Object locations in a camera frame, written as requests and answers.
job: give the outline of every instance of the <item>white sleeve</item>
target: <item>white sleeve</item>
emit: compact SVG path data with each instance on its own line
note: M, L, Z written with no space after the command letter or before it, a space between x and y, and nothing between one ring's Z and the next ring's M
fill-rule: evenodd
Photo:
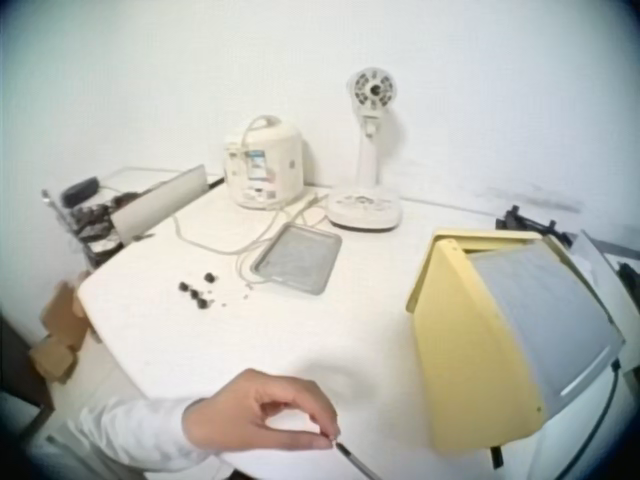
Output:
M194 467L216 452L200 450L184 435L182 416L194 400L112 400L85 409L70 425L91 450L142 471Z

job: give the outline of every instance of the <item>floor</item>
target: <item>floor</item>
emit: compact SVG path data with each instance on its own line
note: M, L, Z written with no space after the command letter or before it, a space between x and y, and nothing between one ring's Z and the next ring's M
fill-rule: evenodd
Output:
M38 433L46 436L67 420L73 420L85 407L100 405L112 398L135 399L143 395L120 369L104 344L87 335L76 370L65 385L50 385L56 411ZM232 468L211 457L201 465L180 473L147 474L149 480L222 480Z

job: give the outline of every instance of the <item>rice cooker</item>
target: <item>rice cooker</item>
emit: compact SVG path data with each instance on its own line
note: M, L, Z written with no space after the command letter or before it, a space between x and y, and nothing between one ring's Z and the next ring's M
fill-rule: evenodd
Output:
M272 115L261 115L225 139L224 175L231 198L246 208L271 209L304 188L302 137Z

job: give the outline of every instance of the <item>desk fan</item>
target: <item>desk fan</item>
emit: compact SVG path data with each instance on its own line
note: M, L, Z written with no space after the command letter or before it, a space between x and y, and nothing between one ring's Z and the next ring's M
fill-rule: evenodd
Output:
M388 72L367 68L348 83L353 109L360 123L360 158L355 185L334 189L327 201L327 217L347 230L386 232L402 218L396 195L378 185L376 134L380 120L396 97L396 86Z

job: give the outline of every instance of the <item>pen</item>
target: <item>pen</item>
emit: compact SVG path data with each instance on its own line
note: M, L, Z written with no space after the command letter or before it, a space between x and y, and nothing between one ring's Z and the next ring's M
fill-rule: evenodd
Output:
M340 442L336 442L336 448L342 455L344 455L347 460L349 460L349 463L351 463L351 465L356 467L369 480L382 480L378 475L376 475L373 470L362 463L360 459L353 453L351 453L351 451L343 444L341 444Z

